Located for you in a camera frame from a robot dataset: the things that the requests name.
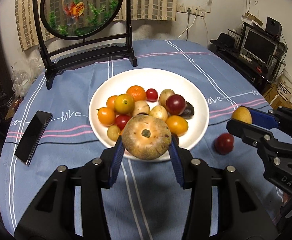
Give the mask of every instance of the white bowl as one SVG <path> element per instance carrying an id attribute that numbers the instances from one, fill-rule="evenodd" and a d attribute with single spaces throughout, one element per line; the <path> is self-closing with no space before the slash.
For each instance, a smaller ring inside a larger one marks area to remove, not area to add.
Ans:
<path id="1" fill-rule="evenodd" d="M 113 147 L 115 142 L 107 137 L 107 127 L 103 126 L 97 118 L 97 109 L 106 107 L 106 101 L 110 96 L 126 93 L 131 86 L 139 85 L 145 90 L 154 88 L 158 94 L 164 89 L 172 89 L 176 94 L 182 95 L 186 101 L 193 105 L 195 114 L 187 120 L 188 131 L 179 137 L 179 146 L 192 149 L 204 136 L 209 122 L 209 108 L 205 97 L 200 90 L 189 80 L 175 73 L 153 68 L 141 68 L 122 72 L 105 81 L 94 93 L 89 104 L 89 122 L 97 138 L 107 148 Z M 147 102 L 152 109 L 158 102 Z M 140 160 L 125 150 L 124 157 Z M 153 162 L 169 160 L 166 152 Z"/>

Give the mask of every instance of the white bucket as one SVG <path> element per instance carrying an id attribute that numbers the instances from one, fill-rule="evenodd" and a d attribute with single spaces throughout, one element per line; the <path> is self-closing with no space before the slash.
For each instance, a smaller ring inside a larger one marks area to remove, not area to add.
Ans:
<path id="1" fill-rule="evenodd" d="M 277 86 L 277 92 L 286 101 L 292 98 L 292 76 L 284 69 Z"/>

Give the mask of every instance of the fruit stem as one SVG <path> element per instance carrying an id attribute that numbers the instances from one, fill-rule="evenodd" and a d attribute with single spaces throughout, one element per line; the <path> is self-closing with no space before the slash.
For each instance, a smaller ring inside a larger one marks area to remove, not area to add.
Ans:
<path id="1" fill-rule="evenodd" d="M 149 137 L 150 137 L 150 135 L 151 135 L 151 133 L 150 133 L 150 131 L 149 131 L 149 130 L 147 130 L 147 129 L 144 129 L 144 130 L 142 131 L 142 136 L 149 138 Z"/>

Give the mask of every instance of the goldfish painting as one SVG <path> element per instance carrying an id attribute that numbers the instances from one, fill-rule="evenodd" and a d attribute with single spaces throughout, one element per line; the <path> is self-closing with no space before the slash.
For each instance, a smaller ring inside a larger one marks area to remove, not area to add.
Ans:
<path id="1" fill-rule="evenodd" d="M 69 6 L 64 6 L 64 13 L 67 17 L 70 17 L 73 20 L 73 24 L 78 21 L 79 16 L 84 15 L 83 11 L 85 9 L 85 5 L 83 2 L 79 2 L 78 4 L 75 4 L 72 2 Z"/>

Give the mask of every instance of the smartphone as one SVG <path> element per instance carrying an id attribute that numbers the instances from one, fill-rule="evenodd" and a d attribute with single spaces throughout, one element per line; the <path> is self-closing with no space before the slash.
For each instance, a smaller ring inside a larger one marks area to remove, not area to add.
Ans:
<path id="1" fill-rule="evenodd" d="M 25 165 L 29 166 L 38 141 L 43 135 L 43 132 L 52 117 L 53 115 L 51 113 L 37 111 L 28 124 L 15 151 L 15 156 L 19 158 Z"/>

